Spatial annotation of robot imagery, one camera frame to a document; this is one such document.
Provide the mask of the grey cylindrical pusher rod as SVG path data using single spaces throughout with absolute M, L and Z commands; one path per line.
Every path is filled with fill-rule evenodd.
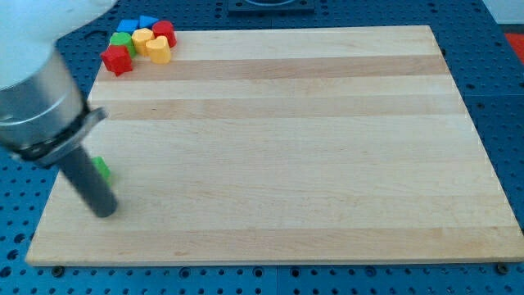
M 83 147 L 77 147 L 57 162 L 84 203 L 99 218 L 111 216 L 117 199 Z

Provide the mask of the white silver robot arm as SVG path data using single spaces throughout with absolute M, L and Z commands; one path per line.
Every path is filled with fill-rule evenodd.
M 115 0 L 1 3 L 1 145 L 21 160 L 58 166 L 97 217 L 117 200 L 82 146 L 106 111 L 91 109 L 56 41 L 108 12 Z

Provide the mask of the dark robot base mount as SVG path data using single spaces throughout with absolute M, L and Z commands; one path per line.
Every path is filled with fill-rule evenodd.
M 246 13 L 314 12 L 315 0 L 228 0 L 229 15 Z

